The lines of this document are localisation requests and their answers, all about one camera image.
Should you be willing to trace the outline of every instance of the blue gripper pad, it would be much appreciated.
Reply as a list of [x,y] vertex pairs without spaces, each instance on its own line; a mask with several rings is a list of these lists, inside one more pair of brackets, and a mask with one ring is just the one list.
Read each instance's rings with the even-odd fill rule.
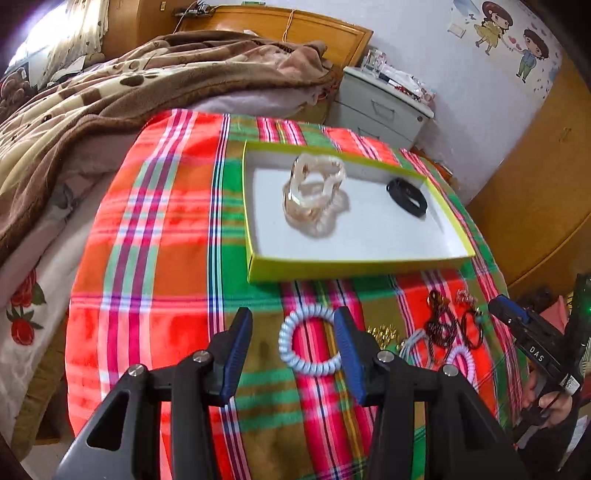
[[224,404],[228,403],[238,388],[248,346],[251,343],[252,312],[245,307],[240,307],[227,333],[231,339],[231,345],[224,362],[222,389],[220,390],[220,398]]
[[347,388],[359,405],[364,405],[367,398],[363,363],[357,351],[354,336],[360,332],[347,307],[339,307],[335,311],[335,337],[345,371]]
[[503,323],[506,323],[508,319],[518,320],[524,325],[530,322],[527,311],[504,295],[499,295],[492,299],[488,303],[488,310]]

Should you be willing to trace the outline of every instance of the metal screw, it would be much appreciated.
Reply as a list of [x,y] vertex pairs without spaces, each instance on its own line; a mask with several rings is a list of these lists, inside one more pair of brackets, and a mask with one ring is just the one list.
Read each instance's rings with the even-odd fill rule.
[[202,364],[204,362],[208,362],[209,359],[212,357],[207,350],[197,350],[193,354],[193,362],[197,362],[198,364]]
[[394,360],[394,354],[390,350],[380,350],[378,352],[378,360],[383,364],[388,364]]
[[442,370],[448,377],[455,377],[460,372],[455,365],[443,365]]
[[144,370],[146,370],[146,369],[142,364],[135,364],[135,365],[131,365],[131,367],[129,367],[127,369],[127,373],[129,375],[131,375],[132,377],[138,377],[142,373],[144,373]]

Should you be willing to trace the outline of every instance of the wooden headboard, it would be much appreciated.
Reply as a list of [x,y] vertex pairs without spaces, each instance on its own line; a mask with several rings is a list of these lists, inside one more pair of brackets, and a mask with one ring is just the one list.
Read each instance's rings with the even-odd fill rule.
[[252,30],[261,37],[281,40],[292,12],[287,41],[306,43],[322,40],[328,47],[324,57],[339,67],[357,65],[374,33],[324,15],[259,5],[222,5],[211,17],[185,18],[180,29]]

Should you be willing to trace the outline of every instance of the wooden cabinet door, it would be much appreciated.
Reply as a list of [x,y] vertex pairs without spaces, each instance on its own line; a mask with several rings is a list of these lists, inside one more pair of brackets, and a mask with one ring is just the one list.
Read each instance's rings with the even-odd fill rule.
[[591,93],[566,55],[546,102],[467,209],[507,284],[591,211]]

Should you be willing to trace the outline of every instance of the wooden wardrobe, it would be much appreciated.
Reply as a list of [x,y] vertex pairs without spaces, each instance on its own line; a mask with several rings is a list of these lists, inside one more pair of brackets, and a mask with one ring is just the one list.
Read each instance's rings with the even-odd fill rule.
[[185,9],[190,4],[190,0],[110,0],[109,30],[102,47],[106,59],[115,59],[154,37],[172,33],[178,23],[174,9]]
[[572,61],[518,144],[467,207],[518,297],[572,291],[591,270],[591,93]]

